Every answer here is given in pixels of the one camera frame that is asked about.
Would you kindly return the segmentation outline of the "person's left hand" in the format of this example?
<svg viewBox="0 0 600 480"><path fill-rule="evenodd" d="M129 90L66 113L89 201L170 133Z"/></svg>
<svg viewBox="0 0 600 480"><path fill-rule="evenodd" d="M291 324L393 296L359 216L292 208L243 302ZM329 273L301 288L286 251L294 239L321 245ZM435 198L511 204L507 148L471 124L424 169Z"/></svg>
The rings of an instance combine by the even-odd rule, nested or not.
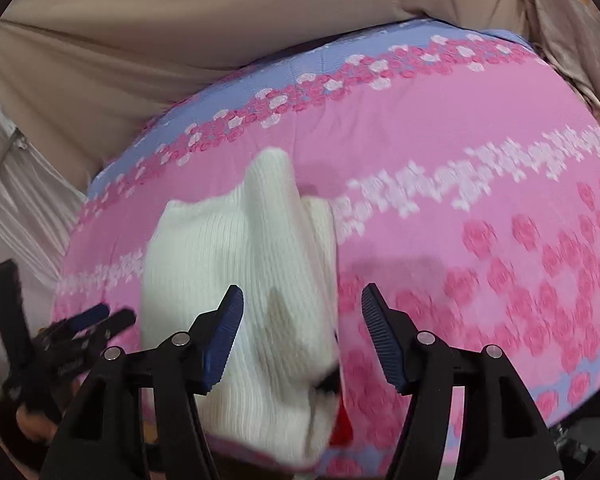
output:
<svg viewBox="0 0 600 480"><path fill-rule="evenodd" d="M51 385L32 378L21 382L13 379L7 383L5 396L15 405L15 426L7 447L17 460L36 463L36 468L41 468L61 417L76 396L79 385L77 379Z"/></svg>

